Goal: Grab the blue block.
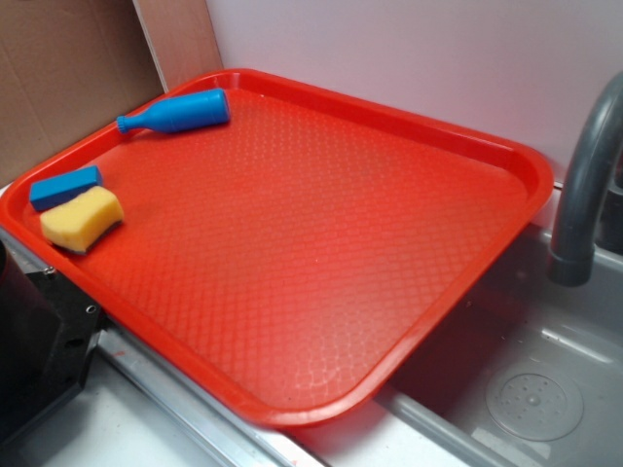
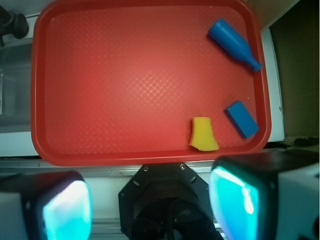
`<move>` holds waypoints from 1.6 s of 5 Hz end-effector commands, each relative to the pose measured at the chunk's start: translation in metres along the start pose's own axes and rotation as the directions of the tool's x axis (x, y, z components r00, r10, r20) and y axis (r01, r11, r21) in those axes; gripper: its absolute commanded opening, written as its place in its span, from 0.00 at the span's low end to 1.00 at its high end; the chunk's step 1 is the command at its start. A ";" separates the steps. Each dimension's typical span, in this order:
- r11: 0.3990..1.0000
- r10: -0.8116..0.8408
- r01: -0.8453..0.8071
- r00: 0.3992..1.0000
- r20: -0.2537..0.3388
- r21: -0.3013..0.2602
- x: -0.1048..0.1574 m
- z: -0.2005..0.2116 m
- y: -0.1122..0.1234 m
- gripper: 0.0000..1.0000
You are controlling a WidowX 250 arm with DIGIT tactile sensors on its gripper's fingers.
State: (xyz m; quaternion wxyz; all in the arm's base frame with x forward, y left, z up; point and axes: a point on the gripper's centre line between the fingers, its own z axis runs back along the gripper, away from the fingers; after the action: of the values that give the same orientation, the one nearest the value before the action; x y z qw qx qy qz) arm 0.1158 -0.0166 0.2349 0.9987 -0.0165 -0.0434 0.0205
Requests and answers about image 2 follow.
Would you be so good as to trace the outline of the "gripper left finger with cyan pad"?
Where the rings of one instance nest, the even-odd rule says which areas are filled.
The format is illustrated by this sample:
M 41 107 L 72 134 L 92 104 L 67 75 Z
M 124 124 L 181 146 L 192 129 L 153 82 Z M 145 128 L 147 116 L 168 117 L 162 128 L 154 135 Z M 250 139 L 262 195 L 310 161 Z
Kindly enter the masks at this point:
M 0 180 L 2 240 L 88 240 L 92 221 L 91 189 L 77 171 Z

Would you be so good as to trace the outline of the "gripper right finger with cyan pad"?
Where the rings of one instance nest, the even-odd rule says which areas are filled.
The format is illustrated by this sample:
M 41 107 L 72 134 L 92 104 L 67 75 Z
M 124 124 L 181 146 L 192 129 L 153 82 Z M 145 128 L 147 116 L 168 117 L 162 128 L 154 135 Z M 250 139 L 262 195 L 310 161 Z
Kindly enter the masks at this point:
M 317 240 L 319 176 L 314 151 L 221 156 L 208 181 L 213 215 L 229 240 Z

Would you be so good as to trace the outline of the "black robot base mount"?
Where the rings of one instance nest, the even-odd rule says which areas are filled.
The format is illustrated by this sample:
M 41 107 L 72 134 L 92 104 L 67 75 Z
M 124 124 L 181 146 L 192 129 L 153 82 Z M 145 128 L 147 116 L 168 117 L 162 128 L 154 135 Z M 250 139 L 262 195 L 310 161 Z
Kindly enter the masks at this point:
M 209 185 L 184 163 L 144 164 L 118 193 L 130 240 L 221 240 Z

